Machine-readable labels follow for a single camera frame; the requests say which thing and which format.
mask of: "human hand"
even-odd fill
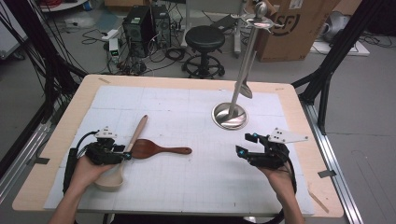
[[[265,167],[257,167],[261,172],[267,176],[271,187],[274,189],[277,198],[282,202],[289,197],[294,197],[294,189],[290,178],[290,165],[285,163],[285,166],[277,170],[271,170]]]
[[[114,167],[114,165],[95,165],[88,157],[82,156],[78,159],[69,188],[79,192],[84,192],[85,189],[97,180],[102,173],[112,167]]]

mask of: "power strip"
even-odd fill
[[[103,40],[109,40],[111,38],[113,38],[113,36],[117,35],[119,33],[119,30],[111,30],[109,32],[107,32],[107,35],[102,36]]]

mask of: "chair leg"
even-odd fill
[[[200,63],[194,63],[191,60],[194,58],[200,57]],[[190,67],[196,67],[195,70],[190,70]],[[213,73],[210,72],[211,68],[217,68],[216,71]],[[194,55],[190,57],[186,62],[183,63],[181,66],[182,71],[187,71],[190,75],[189,77],[198,77],[198,78],[206,78],[206,77],[211,77],[212,79],[213,76],[219,74],[219,76],[224,76],[225,71],[224,67],[220,64],[220,61],[216,59],[215,57],[212,57],[207,54],[207,52],[202,52],[200,55]]]

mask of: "black stool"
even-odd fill
[[[207,55],[207,53],[213,52],[223,46],[225,37],[221,30],[211,26],[196,26],[186,33],[185,38],[186,43],[192,50],[198,50],[201,54],[190,57],[183,63],[181,70],[187,71],[190,74],[189,77],[213,78],[217,74],[222,77],[225,73],[224,67],[218,59]],[[201,58],[201,62],[192,62],[191,60],[194,58]],[[196,69],[190,70],[189,66],[196,67]]]

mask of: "metal stand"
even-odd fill
[[[299,95],[300,100],[307,105],[313,105],[315,98],[321,92],[318,112],[318,126],[322,134],[325,132],[325,119],[327,102],[329,98],[330,81],[335,69],[349,53],[356,41],[359,40],[361,33],[371,21],[371,18],[379,11],[386,0],[363,0],[355,14],[346,25],[324,59],[320,67],[307,77],[303,77],[291,85],[294,88],[301,87],[309,83],[303,93]]]
[[[247,51],[244,60],[239,69],[238,79],[236,81],[235,90],[233,91],[233,99],[230,103],[221,103],[216,105],[212,111],[212,119],[220,128],[229,130],[238,130],[248,123],[248,114],[245,109],[236,104],[243,80],[248,76],[248,70],[254,61],[256,53],[253,52],[254,43],[256,43],[257,29],[252,27],[250,38],[247,43]]]
[[[273,23],[271,20],[265,18],[267,13],[267,5],[264,2],[260,2],[256,8],[256,16],[253,19],[246,19],[246,14],[238,18],[245,21],[247,26],[251,26],[250,38],[247,43],[247,51],[245,52],[244,60],[242,61],[241,68],[239,70],[238,79],[235,84],[235,89],[233,92],[233,99],[230,103],[221,103],[216,105],[212,110],[213,121],[223,129],[227,130],[238,130],[245,127],[248,123],[248,113],[246,110],[236,104],[239,93],[241,93],[241,87],[243,86],[244,95],[247,92],[251,92],[246,84],[248,78],[248,72],[253,65],[254,58],[256,57],[256,52],[253,51],[254,44],[256,43],[258,29],[265,29],[268,32],[273,26],[282,26]]]

